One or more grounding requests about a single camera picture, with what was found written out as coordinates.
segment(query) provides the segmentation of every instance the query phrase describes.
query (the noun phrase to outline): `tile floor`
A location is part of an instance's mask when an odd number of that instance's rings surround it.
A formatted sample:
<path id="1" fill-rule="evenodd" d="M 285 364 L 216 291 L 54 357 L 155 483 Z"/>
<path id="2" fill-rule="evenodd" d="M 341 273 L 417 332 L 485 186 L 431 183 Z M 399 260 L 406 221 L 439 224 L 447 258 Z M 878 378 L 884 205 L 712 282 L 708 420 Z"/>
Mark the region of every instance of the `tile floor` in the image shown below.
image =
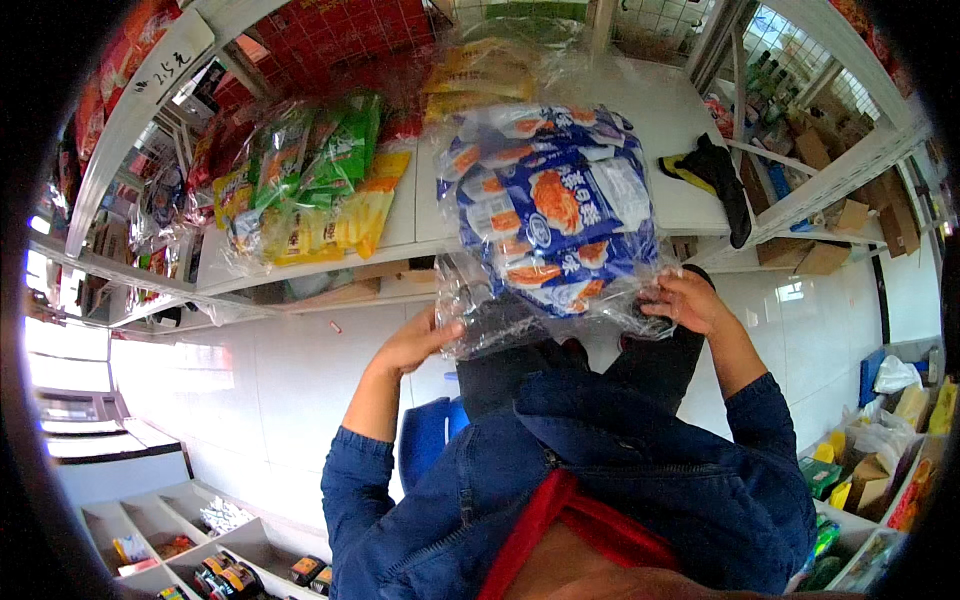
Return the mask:
<path id="1" fill-rule="evenodd" d="M 804 449 L 857 402 L 859 360 L 880 346 L 869 261 L 831 276 L 714 277 L 784 390 Z M 113 369 L 133 415 L 181 439 L 196 477 L 256 507 L 324 527 L 324 456 L 367 361 L 419 305 L 378 306 L 114 342 Z M 334 321 L 343 330 L 329 326 Z M 616 355 L 616 331 L 580 331 L 591 366 Z M 404 377 L 401 410 L 456 396 L 453 365 L 430 358 Z M 708 348 L 679 417 L 730 437 Z M 395 499 L 402 494 L 392 482 Z"/>

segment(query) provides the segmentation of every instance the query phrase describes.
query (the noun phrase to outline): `wire mesh panel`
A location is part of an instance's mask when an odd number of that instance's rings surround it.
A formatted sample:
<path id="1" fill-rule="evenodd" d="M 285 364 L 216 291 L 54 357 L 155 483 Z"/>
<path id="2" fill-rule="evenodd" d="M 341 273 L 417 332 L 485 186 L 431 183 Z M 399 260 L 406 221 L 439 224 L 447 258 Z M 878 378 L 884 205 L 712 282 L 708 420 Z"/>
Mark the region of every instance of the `wire mesh panel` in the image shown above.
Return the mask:
<path id="1" fill-rule="evenodd" d="M 754 62 L 764 51 L 770 60 L 780 63 L 798 87 L 813 81 L 827 67 L 830 52 L 806 32 L 765 5 L 756 7 L 743 36 L 747 62 Z M 867 89 L 847 69 L 834 78 L 830 91 L 850 111 L 865 112 L 873 119 L 880 111 Z"/>
<path id="2" fill-rule="evenodd" d="M 715 5 L 716 0 L 619 0 L 612 43 L 629 57 L 682 64 Z"/>
<path id="3" fill-rule="evenodd" d="M 769 51 L 770 59 L 778 61 L 780 68 L 801 84 L 811 82 L 830 59 L 827 49 L 804 30 L 762 4 L 747 25 L 743 47 L 748 63 Z"/>

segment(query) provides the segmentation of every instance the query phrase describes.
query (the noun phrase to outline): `man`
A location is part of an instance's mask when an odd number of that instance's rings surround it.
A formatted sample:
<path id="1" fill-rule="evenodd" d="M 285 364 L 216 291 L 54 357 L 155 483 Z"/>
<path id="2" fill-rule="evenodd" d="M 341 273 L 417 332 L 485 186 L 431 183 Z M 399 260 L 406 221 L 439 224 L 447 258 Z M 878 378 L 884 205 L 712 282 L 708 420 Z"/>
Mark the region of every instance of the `man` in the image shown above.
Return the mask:
<path id="1" fill-rule="evenodd" d="M 427 309 L 388 340 L 324 466 L 331 597 L 782 593 L 816 536 L 786 402 L 705 273 L 658 284 L 636 306 L 674 336 L 621 341 L 604 374 L 553 341 L 460 363 L 470 425 L 396 506 L 400 378 L 464 330 Z M 675 416 L 705 339 L 733 442 Z"/>

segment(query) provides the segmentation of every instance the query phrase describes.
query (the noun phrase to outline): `yellow package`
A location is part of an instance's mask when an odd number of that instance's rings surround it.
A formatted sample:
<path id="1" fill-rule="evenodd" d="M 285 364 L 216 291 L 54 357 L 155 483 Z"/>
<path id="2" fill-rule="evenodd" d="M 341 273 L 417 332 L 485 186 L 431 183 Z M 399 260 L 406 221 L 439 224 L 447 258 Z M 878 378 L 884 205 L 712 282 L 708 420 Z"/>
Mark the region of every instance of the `yellow package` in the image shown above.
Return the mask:
<path id="1" fill-rule="evenodd" d="M 921 387 L 919 383 L 908 385 L 900 396 L 894 415 L 906 420 L 914 429 L 917 429 L 917 421 L 924 414 L 929 401 L 929 390 Z"/>
<path id="2" fill-rule="evenodd" d="M 329 213 L 312 206 L 277 211 L 264 223 L 264 258 L 278 266 L 339 260 L 344 251 L 324 239 Z"/>
<path id="3" fill-rule="evenodd" d="M 485 92 L 530 102 L 536 91 L 536 80 L 526 69 L 467 66 L 448 68 L 439 65 L 430 73 L 423 91 L 438 94 L 453 91 Z"/>
<path id="4" fill-rule="evenodd" d="M 930 415 L 930 425 L 926 433 L 934 436 L 943 436 L 950 432 L 953 425 L 953 409 L 957 402 L 957 384 L 949 377 L 944 381 L 937 395 L 937 405 Z"/>
<path id="5" fill-rule="evenodd" d="M 250 207 L 253 185 L 250 183 L 250 164 L 245 162 L 236 171 L 213 181 L 213 216 L 217 229 L 228 228 L 238 214 Z"/>
<path id="6" fill-rule="evenodd" d="M 423 122 L 438 123 L 451 114 L 470 108 L 489 107 L 513 101 L 513 98 L 482 91 L 451 91 L 441 94 L 428 94 Z"/>
<path id="7" fill-rule="evenodd" d="M 370 175 L 339 207 L 333 229 L 338 248 L 354 248 L 364 259 L 373 256 L 394 202 L 394 190 L 409 162 L 409 152 L 373 157 Z"/>
<path id="8" fill-rule="evenodd" d="M 498 65 L 511 69 L 530 70 L 540 60 L 540 53 L 502 37 L 484 37 L 463 46 L 451 48 L 444 65 L 452 69 Z"/>
<path id="9" fill-rule="evenodd" d="M 813 453 L 813 458 L 822 463 L 833 463 L 833 446 L 830 444 L 820 444 L 817 451 Z"/>
<path id="10" fill-rule="evenodd" d="M 844 505 L 847 504 L 847 497 L 850 495 L 851 487 L 852 484 L 849 481 L 838 483 L 836 487 L 833 488 L 833 492 L 830 492 L 830 506 L 842 511 Z"/>

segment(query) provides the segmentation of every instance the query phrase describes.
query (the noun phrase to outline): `white plastic bag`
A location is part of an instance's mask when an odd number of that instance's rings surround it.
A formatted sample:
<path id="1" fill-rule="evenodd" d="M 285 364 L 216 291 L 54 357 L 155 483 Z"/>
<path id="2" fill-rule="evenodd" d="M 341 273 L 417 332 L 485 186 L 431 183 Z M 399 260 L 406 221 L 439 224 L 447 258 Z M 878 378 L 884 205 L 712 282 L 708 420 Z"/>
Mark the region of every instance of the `white plastic bag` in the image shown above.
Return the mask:
<path id="1" fill-rule="evenodd" d="M 899 392 L 912 383 L 923 386 L 920 373 L 913 365 L 906 365 L 896 356 L 887 356 L 880 363 L 880 370 L 874 380 L 874 392 L 892 394 Z"/>

